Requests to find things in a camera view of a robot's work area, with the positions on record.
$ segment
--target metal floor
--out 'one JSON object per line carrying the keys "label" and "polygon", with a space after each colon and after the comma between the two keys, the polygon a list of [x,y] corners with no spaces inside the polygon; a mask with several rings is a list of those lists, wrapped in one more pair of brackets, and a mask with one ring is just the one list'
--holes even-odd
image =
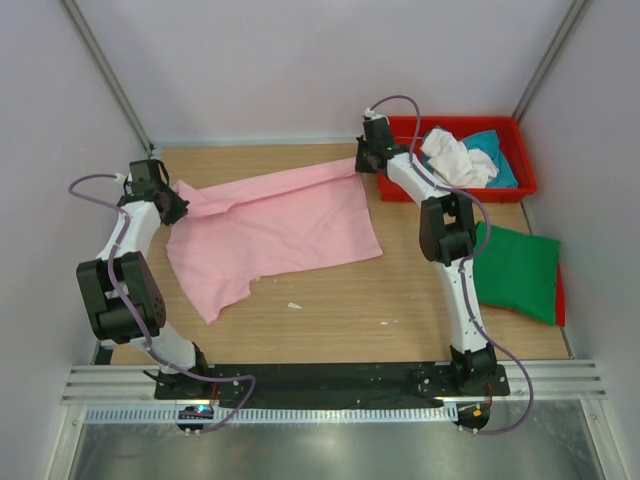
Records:
{"label": "metal floor", "polygon": [[[500,402],[488,428],[526,402]],[[134,454],[116,458],[113,453]],[[579,401],[538,401],[529,420],[498,436],[450,423],[233,426],[185,438],[174,425],[85,425],[75,480],[545,479],[605,476]]]}

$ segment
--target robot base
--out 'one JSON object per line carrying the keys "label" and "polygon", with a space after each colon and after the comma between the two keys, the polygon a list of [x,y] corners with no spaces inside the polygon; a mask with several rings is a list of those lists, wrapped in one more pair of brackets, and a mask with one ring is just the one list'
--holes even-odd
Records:
{"label": "robot base", "polygon": [[[451,365],[436,362],[217,364],[209,374],[214,377],[254,375],[256,389],[246,404],[247,408],[342,410],[437,407],[442,405],[442,397],[486,397],[487,384],[493,397],[510,394],[509,382],[501,365],[497,365],[495,375],[487,377],[477,389],[465,391],[456,383]],[[195,383],[194,389],[188,391],[158,386],[156,398],[208,399],[211,385]],[[246,382],[240,382],[239,385],[219,384],[220,406],[235,407],[247,387]]]}
{"label": "robot base", "polygon": [[[208,377],[211,375],[209,366],[197,345],[194,344],[196,350],[196,364],[189,371],[198,375]],[[201,382],[188,377],[182,373],[162,373],[160,372],[156,381],[156,391],[154,397],[156,400],[189,400],[203,399],[211,396],[211,384]]]}

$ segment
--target teal cloth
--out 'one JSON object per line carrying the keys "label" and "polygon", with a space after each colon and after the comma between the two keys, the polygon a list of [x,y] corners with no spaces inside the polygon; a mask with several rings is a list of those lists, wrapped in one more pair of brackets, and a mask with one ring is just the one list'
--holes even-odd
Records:
{"label": "teal cloth", "polygon": [[[475,133],[462,139],[462,143],[467,147],[467,150],[479,148],[486,153],[489,158],[491,158],[493,164],[498,167],[498,176],[491,180],[487,184],[486,188],[518,188],[518,181],[513,175],[511,166],[502,153],[502,150],[500,150],[500,139],[498,138],[498,134],[495,130]],[[429,157],[423,153],[422,163],[429,169],[429,171],[433,172],[431,165],[427,163],[428,161]]]}

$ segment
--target red tray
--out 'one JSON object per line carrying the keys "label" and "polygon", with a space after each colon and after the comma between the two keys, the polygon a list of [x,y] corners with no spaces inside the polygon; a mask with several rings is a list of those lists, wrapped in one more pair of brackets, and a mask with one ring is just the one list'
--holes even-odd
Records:
{"label": "red tray", "polygon": [[[396,143],[411,145],[416,128],[415,117],[389,117],[391,133]],[[513,174],[518,180],[518,188],[469,188],[467,191],[482,202],[515,203],[525,195],[536,192],[536,179],[529,163],[529,156],[512,117],[421,117],[419,138],[416,142],[415,154],[422,158],[420,147],[422,137],[433,127],[439,126],[450,131],[458,140],[485,130],[495,130],[500,139],[500,149],[507,158]],[[411,202],[409,195],[383,174],[378,174],[380,196],[386,202]]]}

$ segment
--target white cloth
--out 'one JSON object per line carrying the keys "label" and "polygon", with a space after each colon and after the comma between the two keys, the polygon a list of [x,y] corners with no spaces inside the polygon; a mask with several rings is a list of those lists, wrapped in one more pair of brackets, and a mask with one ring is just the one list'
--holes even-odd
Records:
{"label": "white cloth", "polygon": [[434,128],[424,139],[422,152],[430,157],[436,177],[452,187],[484,188],[498,175],[498,167],[479,148],[467,150],[446,130]]}

